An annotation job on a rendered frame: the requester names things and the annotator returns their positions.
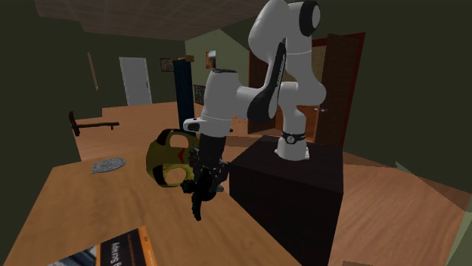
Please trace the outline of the dark green toy figure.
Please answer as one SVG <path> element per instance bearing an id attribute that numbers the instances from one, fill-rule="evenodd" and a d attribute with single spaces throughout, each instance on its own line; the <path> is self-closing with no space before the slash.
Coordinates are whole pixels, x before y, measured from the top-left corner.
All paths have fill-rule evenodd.
<path id="1" fill-rule="evenodd" d="M 202 202 L 210 201 L 216 195 L 216 192 L 210 191 L 212 182 L 213 176 L 210 174 L 210 170 L 203 168 L 197 183 L 194 180 L 184 180 L 180 184 L 184 193 L 191 193 L 191 210 L 197 221 L 201 220 Z"/>

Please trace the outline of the dark blue curtain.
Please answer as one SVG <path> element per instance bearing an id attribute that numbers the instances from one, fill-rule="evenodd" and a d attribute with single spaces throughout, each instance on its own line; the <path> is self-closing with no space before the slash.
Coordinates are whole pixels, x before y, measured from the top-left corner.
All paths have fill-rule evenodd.
<path id="1" fill-rule="evenodd" d="M 175 93 L 178 106 L 179 128 L 184 130 L 186 119 L 194 118 L 194 95 L 191 78 L 191 63 L 186 59 L 173 61 Z"/>

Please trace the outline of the black robot stand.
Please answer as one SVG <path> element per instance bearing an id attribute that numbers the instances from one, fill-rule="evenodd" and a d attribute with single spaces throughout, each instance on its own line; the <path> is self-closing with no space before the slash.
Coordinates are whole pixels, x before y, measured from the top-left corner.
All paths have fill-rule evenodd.
<path id="1" fill-rule="evenodd" d="M 230 196 L 302 266 L 328 266 L 343 200 L 341 149 L 310 143 L 309 158 L 275 153 L 263 136 L 229 167 Z"/>

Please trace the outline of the white door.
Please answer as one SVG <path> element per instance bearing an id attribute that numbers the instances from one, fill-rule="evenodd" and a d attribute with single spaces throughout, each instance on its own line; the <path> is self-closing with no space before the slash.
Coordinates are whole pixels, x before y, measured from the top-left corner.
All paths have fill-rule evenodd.
<path id="1" fill-rule="evenodd" d="M 146 59 L 120 57 L 119 61 L 127 105 L 152 104 Z"/>

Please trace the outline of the grey round patterned plate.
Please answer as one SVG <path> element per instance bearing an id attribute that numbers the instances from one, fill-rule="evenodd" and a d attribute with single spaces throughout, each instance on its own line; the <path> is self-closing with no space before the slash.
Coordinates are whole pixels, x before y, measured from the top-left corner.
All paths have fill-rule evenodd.
<path id="1" fill-rule="evenodd" d="M 92 166 L 92 174 L 111 172 L 123 167 L 126 164 L 124 158 L 110 158 L 95 162 Z"/>

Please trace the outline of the dark low bench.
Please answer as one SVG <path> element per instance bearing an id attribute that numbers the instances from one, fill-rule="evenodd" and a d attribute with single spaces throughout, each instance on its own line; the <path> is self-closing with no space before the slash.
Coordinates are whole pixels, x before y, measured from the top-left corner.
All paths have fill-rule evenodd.
<path id="1" fill-rule="evenodd" d="M 95 128 L 95 127 L 101 127 L 101 126 L 110 126 L 110 129 L 113 130 L 115 126 L 118 126 L 118 122 L 99 122 L 99 123 L 92 123 L 92 124 L 77 124 L 73 111 L 70 111 L 68 113 L 69 121 L 71 128 L 73 130 L 73 133 L 75 136 L 80 136 L 80 129 L 81 128 Z"/>

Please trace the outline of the orange and black book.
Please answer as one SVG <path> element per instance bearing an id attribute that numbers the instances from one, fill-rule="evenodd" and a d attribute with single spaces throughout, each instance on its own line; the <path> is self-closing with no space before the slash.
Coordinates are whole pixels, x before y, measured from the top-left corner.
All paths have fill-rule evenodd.
<path id="1" fill-rule="evenodd" d="M 158 266 L 145 225 L 47 266 Z"/>

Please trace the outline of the brown wooden door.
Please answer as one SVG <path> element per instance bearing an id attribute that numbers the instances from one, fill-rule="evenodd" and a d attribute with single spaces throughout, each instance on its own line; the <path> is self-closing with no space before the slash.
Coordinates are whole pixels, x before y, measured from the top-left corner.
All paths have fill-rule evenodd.
<path id="1" fill-rule="evenodd" d="M 312 68 L 327 89 L 318 106 L 299 106 L 308 142 L 341 148 L 345 141 L 365 34 L 330 34 L 312 41 Z"/>

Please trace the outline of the patterned wall picture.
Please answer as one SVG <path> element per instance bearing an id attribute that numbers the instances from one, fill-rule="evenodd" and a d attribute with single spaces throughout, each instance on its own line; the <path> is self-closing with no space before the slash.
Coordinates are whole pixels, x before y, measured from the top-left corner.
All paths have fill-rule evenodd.
<path id="1" fill-rule="evenodd" d="M 204 85 L 193 85 L 194 89 L 194 102 L 196 104 L 204 105 L 204 94 L 205 94 Z"/>

